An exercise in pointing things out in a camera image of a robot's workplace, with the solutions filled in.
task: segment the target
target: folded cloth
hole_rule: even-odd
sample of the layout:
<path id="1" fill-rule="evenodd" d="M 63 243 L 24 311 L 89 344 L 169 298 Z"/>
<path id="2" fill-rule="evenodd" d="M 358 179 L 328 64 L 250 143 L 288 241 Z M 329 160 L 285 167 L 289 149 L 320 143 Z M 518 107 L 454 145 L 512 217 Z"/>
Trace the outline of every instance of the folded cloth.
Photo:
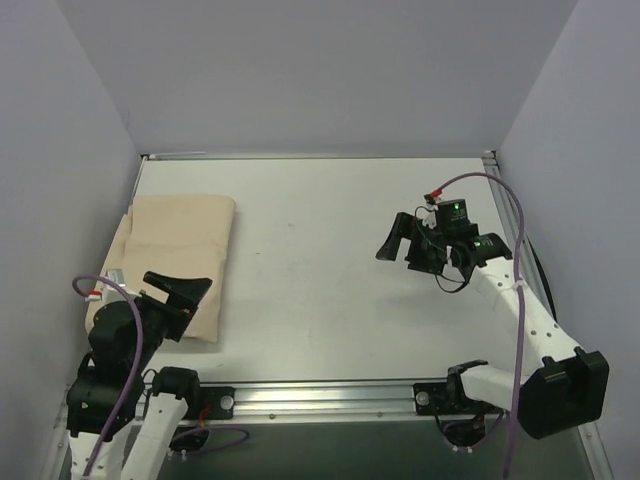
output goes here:
<path id="1" fill-rule="evenodd" d="M 122 268 L 127 287 L 164 301 L 166 294 L 142 282 L 145 272 L 177 278 L 209 277 L 213 285 L 200 302 L 185 337 L 218 341 L 224 264 L 235 202 L 221 195 L 136 197 L 120 222 L 102 273 Z M 99 308 L 90 304 L 86 327 Z"/>

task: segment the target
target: beige towel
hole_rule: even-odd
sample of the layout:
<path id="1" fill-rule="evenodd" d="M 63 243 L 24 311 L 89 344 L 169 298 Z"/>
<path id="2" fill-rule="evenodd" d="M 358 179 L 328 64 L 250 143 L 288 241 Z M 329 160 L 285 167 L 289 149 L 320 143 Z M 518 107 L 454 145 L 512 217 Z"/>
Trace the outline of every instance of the beige towel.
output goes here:
<path id="1" fill-rule="evenodd" d="M 166 294 L 142 282 L 148 270 L 178 278 L 209 277 L 205 295 L 185 337 L 218 341 L 220 295 L 235 202 L 220 195 L 136 197 L 105 259 L 101 274 L 122 268 L 127 287 L 158 300 Z M 93 327 L 100 305 L 90 304 L 85 325 Z"/>

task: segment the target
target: gray floor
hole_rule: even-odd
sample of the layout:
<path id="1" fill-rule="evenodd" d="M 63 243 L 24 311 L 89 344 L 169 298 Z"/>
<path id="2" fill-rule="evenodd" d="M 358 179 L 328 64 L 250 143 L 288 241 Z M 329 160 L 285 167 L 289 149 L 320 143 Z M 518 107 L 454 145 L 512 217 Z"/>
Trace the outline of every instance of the gray floor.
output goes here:
<path id="1" fill-rule="evenodd" d="M 251 425 L 251 439 L 206 457 L 165 461 L 159 480 L 501 478 L 505 431 L 472 454 L 454 454 L 432 422 Z M 226 432 L 217 440 L 224 441 Z M 69 479 L 69 458 L 60 480 Z M 593 476 L 577 431 L 535 441 L 521 435 L 512 480 Z"/>

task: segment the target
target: robotic arm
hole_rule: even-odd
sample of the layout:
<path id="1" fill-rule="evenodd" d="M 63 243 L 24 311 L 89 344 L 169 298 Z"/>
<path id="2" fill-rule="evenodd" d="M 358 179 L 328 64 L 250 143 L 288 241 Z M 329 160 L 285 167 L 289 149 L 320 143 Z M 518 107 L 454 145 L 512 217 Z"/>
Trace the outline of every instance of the robotic arm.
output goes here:
<path id="1" fill-rule="evenodd" d="M 467 285 L 489 303 L 515 340 L 519 302 L 513 279 L 513 258 L 495 233 L 479 234 L 467 216 L 466 202 L 435 204 L 425 223 L 416 215 L 398 213 L 391 233 L 378 251 L 378 260 L 395 260 L 401 240 L 409 239 L 409 269 L 442 275 L 445 265 L 456 268 Z M 518 421 L 539 439 L 600 418 L 609 365 L 600 352 L 586 353 L 567 335 L 524 283 L 524 354 L 535 369 L 523 372 Z M 474 360 L 449 368 L 449 400 L 464 407 L 482 401 L 510 410 L 514 372 Z"/>
<path id="2" fill-rule="evenodd" d="M 121 271 L 110 280 L 124 288 Z M 177 279 L 147 272 L 144 281 L 168 294 L 162 303 L 141 291 L 135 295 L 143 327 L 142 356 L 131 372 L 136 350 L 136 328 L 129 305 L 105 286 L 89 299 L 104 303 L 89 333 L 91 351 L 78 369 L 67 394 L 67 430 L 72 455 L 73 480 L 149 480 L 156 478 L 180 420 L 197 408 L 200 383 L 193 370 L 165 367 L 153 379 L 147 417 L 123 468 L 124 450 L 131 432 L 138 399 L 144 391 L 142 372 L 164 339 L 179 341 L 209 290 L 208 278 Z M 118 410 L 109 431 L 102 430 L 129 374 L 133 388 Z M 103 441 L 93 465 L 88 465 L 97 442 Z"/>

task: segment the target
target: white table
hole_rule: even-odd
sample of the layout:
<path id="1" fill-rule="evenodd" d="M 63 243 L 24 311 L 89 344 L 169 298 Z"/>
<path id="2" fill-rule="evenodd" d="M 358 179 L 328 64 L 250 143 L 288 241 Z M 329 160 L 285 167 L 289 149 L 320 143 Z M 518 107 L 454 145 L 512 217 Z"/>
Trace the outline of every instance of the white table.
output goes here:
<path id="1" fill-rule="evenodd" d="M 150 367 L 216 382 L 441 378 L 483 358 L 507 367 L 513 341 L 471 288 L 441 292 L 402 259 L 374 256 L 399 211 L 480 159 L 151 161 L 136 195 L 237 202 L 216 345 L 165 342 Z M 481 233 L 504 235 L 487 180 L 449 187 Z"/>

